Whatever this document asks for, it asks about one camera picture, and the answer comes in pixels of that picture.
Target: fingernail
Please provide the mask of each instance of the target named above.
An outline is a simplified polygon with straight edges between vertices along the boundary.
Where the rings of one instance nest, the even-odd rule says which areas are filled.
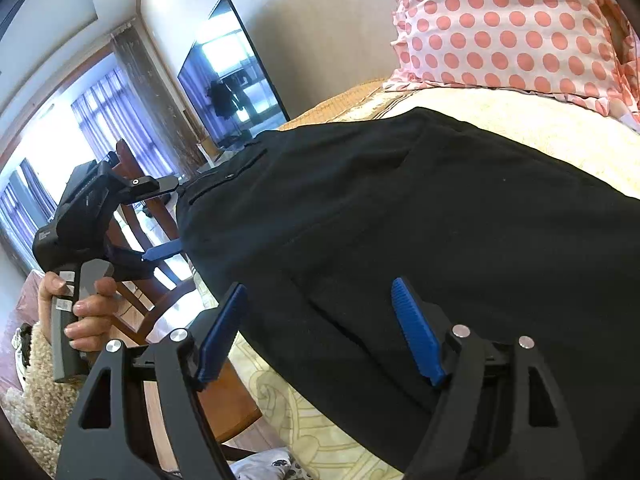
[[[76,331],[76,323],[69,324],[65,327],[65,335],[71,337]]]
[[[84,316],[84,314],[86,314],[86,310],[87,306],[83,301],[78,301],[74,305],[74,314],[76,314],[76,316]]]

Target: blue rubber pad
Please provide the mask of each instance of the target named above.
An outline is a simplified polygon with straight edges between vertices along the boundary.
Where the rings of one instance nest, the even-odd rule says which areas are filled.
[[[142,259],[147,262],[158,262],[160,260],[166,260],[180,254],[182,252],[182,242],[180,238],[171,240],[162,245],[151,247],[146,253],[142,255]]]
[[[402,278],[395,279],[391,286],[391,303],[420,374],[433,386],[438,386],[446,377],[441,364],[440,343]]]
[[[210,383],[220,375],[248,305],[246,288],[244,285],[238,285],[220,307],[218,317],[200,346],[200,366],[196,373],[196,379],[200,383]]]

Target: television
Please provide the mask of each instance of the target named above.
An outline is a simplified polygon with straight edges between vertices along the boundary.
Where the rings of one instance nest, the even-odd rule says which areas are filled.
[[[289,121],[231,0],[219,0],[198,28],[178,80],[223,150]]]

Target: bedspread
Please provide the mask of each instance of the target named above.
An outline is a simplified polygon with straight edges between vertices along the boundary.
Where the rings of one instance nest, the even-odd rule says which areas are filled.
[[[358,97],[364,99],[345,111],[337,111],[330,103],[319,105],[297,120],[296,126],[389,117],[423,106],[565,160],[626,195],[640,198],[640,136],[612,118],[507,90],[436,88],[392,93],[367,90]],[[196,284],[205,306],[216,307],[217,301],[197,274]],[[365,450],[297,393],[242,335],[236,338],[229,359],[265,418],[314,478],[401,478],[400,472]]]

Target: gray handle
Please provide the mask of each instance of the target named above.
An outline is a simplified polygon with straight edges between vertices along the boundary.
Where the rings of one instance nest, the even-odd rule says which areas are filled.
[[[65,335],[66,326],[78,320],[72,307],[77,301],[95,294],[94,282],[104,276],[111,276],[113,266],[104,260],[91,260],[75,269],[60,269],[58,273],[66,280],[69,295],[53,297],[51,300],[53,380],[66,383],[85,378],[89,373],[89,366],[82,355],[84,352],[73,349]]]

